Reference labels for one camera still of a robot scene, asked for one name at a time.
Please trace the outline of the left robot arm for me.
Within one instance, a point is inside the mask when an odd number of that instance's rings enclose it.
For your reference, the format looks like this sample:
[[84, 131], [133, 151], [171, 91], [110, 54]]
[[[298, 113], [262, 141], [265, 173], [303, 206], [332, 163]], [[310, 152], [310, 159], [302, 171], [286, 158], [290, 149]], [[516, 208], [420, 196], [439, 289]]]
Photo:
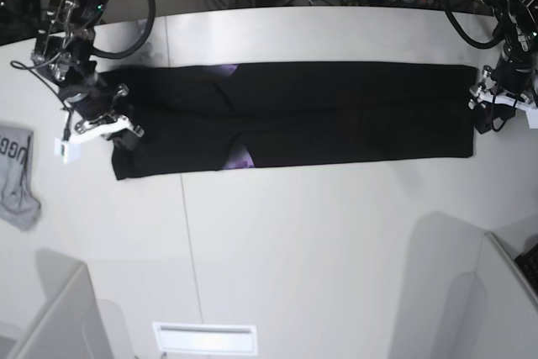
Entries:
[[488, 42], [472, 39], [454, 16], [449, 0], [442, 5], [451, 25], [471, 47], [500, 46], [496, 66], [485, 66], [470, 88], [469, 108], [480, 134], [499, 132], [522, 111], [530, 128], [537, 127], [537, 0], [481, 0], [497, 20]]

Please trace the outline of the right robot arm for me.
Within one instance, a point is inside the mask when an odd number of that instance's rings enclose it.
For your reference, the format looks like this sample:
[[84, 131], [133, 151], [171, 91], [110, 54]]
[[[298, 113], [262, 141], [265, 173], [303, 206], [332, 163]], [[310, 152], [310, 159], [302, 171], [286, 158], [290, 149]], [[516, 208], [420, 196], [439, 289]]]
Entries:
[[109, 0], [50, 0], [38, 30], [31, 66], [11, 61], [28, 71], [58, 98], [66, 112], [62, 143], [84, 143], [98, 137], [132, 150], [144, 130], [125, 115], [121, 103], [128, 87], [111, 85], [97, 71], [97, 58], [120, 61], [148, 40], [156, 18], [156, 0], [147, 0], [148, 18], [140, 37], [126, 50], [107, 52], [95, 47], [96, 26]]

